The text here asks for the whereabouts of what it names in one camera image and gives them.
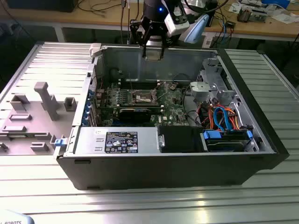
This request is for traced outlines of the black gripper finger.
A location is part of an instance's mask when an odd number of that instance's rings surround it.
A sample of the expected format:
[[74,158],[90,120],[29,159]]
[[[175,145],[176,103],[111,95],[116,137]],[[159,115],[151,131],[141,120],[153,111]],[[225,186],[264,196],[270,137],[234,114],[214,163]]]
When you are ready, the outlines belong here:
[[130,20],[129,28],[136,44],[142,47],[142,57],[146,57],[146,46],[152,29],[150,19]]
[[168,29],[163,23],[159,25],[159,34],[162,40],[160,57],[163,57],[165,49],[171,44],[171,38],[168,36]]

